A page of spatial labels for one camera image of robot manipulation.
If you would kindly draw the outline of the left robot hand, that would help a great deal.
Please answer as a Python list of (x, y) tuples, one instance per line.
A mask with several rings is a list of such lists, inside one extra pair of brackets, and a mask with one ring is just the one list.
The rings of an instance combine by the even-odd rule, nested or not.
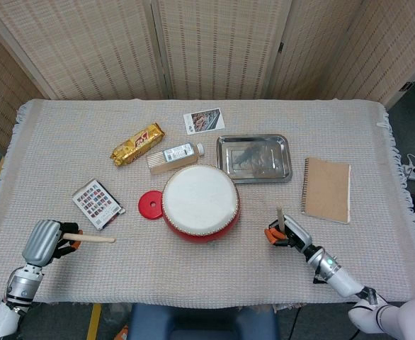
[(63, 239), (63, 234), (82, 234), (75, 222), (40, 220), (37, 222), (22, 252), (25, 262), (44, 267), (78, 248), (80, 242)]

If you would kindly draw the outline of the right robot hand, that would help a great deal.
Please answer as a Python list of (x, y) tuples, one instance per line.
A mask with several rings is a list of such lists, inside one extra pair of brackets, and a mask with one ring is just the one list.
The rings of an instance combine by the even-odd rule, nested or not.
[(311, 235), (289, 215), (279, 216), (264, 234), (273, 246), (296, 248), (301, 254), (312, 246)]

